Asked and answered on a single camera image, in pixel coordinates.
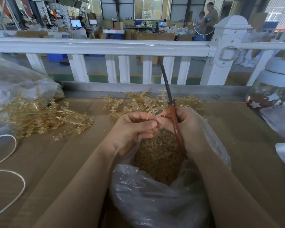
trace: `star decoration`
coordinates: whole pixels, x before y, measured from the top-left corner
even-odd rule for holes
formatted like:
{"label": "star decoration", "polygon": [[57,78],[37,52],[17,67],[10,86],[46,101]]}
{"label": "star decoration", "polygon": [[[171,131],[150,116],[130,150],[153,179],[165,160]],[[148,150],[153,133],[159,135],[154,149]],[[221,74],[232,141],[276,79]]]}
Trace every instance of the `star decoration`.
{"label": "star decoration", "polygon": [[260,104],[258,102],[252,101],[252,103],[250,105],[252,106],[253,109],[257,108],[257,107],[261,108],[261,106],[260,106]]}
{"label": "star decoration", "polygon": [[272,95],[267,95],[266,97],[269,98],[268,101],[273,101],[273,100],[279,100],[280,99],[279,96],[276,93],[274,93]]}

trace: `railing post cap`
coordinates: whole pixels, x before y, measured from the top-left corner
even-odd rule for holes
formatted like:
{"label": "railing post cap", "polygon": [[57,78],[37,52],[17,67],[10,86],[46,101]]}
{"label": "railing post cap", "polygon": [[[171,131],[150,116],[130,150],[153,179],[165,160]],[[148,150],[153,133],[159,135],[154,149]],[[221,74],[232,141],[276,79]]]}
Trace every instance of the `railing post cap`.
{"label": "railing post cap", "polygon": [[214,25],[214,28],[224,29],[251,29],[246,18],[240,15],[232,15],[222,19],[219,23]]}

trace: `scissor blade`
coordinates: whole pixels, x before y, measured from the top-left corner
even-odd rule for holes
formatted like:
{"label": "scissor blade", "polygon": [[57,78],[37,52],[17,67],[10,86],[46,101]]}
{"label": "scissor blade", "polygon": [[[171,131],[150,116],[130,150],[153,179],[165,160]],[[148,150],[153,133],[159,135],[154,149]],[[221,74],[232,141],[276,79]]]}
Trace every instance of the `scissor blade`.
{"label": "scissor blade", "polygon": [[165,86],[166,86],[166,91],[167,91],[169,103],[172,105],[174,102],[173,102],[171,91],[170,91],[170,87],[169,87],[169,84],[168,84],[168,79],[167,79],[167,75],[166,75],[166,72],[165,72],[165,68],[163,67],[163,63],[162,63],[161,60],[160,60],[160,68],[161,68],[162,73],[163,73],[163,79],[165,81]]}

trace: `hand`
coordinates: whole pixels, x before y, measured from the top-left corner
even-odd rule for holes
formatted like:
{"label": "hand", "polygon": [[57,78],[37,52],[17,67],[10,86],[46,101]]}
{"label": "hand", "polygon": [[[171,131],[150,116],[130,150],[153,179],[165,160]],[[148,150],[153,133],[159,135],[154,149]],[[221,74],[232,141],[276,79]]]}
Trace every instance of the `hand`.
{"label": "hand", "polygon": [[[167,113],[168,111],[162,112],[160,114],[161,117],[158,117],[156,120],[160,126],[174,133],[172,121],[165,117]],[[176,107],[176,115],[181,121],[179,123],[179,127],[185,143],[186,151],[188,156],[193,158],[191,154],[204,150],[205,147],[209,147],[201,127],[201,121],[198,114],[193,112],[191,108]]]}
{"label": "hand", "polygon": [[130,151],[135,141],[153,138],[158,130],[153,115],[146,112],[132,112],[118,119],[101,144],[114,155],[123,156]]}

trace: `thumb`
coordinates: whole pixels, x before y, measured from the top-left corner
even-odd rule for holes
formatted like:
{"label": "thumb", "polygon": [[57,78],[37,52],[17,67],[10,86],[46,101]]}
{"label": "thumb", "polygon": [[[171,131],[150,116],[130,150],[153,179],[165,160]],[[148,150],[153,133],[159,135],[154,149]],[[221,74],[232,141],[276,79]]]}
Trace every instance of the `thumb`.
{"label": "thumb", "polygon": [[133,130],[135,133],[141,133],[146,130],[152,130],[157,126],[157,122],[155,120],[132,123]]}
{"label": "thumb", "polygon": [[174,133],[174,128],[172,121],[165,117],[157,117],[156,121],[162,126],[163,128],[169,130],[170,132]]}

